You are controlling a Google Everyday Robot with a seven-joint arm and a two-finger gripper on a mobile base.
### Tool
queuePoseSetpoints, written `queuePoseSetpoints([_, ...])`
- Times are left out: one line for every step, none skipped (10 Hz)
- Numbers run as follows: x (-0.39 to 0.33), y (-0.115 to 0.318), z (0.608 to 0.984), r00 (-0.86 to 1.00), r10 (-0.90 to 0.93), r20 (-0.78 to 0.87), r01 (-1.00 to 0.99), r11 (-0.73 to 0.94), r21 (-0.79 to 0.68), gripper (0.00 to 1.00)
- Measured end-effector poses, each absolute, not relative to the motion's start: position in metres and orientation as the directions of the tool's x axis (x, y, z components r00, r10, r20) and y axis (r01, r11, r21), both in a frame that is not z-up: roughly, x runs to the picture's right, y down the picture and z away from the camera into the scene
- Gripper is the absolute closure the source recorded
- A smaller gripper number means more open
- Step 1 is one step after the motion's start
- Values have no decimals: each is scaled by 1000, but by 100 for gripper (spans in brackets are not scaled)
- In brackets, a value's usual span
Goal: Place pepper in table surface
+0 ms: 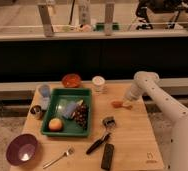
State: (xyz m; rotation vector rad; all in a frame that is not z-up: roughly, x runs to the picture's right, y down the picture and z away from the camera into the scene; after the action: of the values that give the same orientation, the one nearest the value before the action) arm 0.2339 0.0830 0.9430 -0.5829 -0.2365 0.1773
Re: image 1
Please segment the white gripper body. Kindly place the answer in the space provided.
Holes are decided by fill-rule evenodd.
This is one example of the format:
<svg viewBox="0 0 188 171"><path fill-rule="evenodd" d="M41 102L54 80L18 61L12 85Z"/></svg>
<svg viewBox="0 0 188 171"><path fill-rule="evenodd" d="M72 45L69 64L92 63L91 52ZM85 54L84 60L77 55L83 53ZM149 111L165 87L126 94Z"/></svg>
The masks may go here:
<svg viewBox="0 0 188 171"><path fill-rule="evenodd" d="M133 82L125 92L125 99L129 101L136 101L138 100L142 95L144 91L135 83Z"/></svg>

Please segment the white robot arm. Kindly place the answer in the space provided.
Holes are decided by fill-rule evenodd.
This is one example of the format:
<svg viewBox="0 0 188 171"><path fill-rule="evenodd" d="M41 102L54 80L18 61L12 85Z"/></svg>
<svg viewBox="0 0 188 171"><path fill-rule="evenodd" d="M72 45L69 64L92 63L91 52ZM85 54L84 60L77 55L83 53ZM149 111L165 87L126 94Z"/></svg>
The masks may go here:
<svg viewBox="0 0 188 171"><path fill-rule="evenodd" d="M138 100L146 93L173 123L171 134L170 171L188 171L188 108L158 86L155 72L138 71L125 92L129 101Z"/></svg>

